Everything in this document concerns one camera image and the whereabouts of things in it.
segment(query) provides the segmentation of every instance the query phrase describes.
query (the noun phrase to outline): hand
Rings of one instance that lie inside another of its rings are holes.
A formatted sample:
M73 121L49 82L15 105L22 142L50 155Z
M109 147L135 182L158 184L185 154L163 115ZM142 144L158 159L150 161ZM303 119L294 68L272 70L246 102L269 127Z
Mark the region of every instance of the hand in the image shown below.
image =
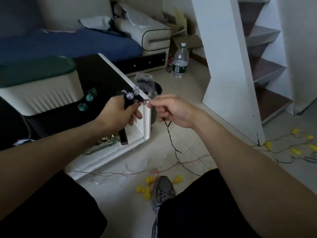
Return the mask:
M112 135L119 132L127 124L133 125L134 116L142 119L142 114L138 111L140 103L134 103L124 110L124 97L123 95L112 97L105 105L99 116L95 119L104 129L107 135Z
M200 111L184 98L174 94L157 96L151 99L147 106L156 107L159 122L165 118L166 121L172 121L183 128L193 128L196 114Z

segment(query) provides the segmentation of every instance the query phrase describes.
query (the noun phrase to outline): plastic water bottle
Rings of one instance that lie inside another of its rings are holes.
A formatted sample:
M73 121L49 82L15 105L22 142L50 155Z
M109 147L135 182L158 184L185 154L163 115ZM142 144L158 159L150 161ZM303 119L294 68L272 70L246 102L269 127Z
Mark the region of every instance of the plastic water bottle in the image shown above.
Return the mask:
M182 49L175 53L172 64L172 75L174 78L183 78L186 76L189 54L186 44L182 43Z

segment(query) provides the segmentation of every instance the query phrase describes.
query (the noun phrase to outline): bottle label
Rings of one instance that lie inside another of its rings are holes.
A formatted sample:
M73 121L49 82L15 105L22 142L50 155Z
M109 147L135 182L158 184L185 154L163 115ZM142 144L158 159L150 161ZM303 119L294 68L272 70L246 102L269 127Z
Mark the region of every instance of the bottle label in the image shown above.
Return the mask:
M179 67L179 66L176 66L175 64L172 64L172 70L173 70L173 72L183 74L187 71L187 66Z

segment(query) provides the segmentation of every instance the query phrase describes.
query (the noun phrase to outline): forearm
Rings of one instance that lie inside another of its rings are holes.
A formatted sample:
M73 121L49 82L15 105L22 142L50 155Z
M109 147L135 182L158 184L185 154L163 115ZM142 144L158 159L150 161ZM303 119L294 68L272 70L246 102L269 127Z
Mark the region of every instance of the forearm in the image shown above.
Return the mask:
M0 220L105 136L96 121L0 152Z
M194 121L241 212L262 237L316 236L317 196L201 111Z

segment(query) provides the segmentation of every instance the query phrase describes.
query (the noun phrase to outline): white sofa armrest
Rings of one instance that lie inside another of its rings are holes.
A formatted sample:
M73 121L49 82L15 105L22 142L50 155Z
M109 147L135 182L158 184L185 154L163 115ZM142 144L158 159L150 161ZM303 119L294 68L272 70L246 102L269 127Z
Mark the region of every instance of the white sofa armrest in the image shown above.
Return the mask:
M115 19L116 27L128 34L145 51L156 51L170 47L172 31L168 26L161 24L155 27L135 27L129 20Z

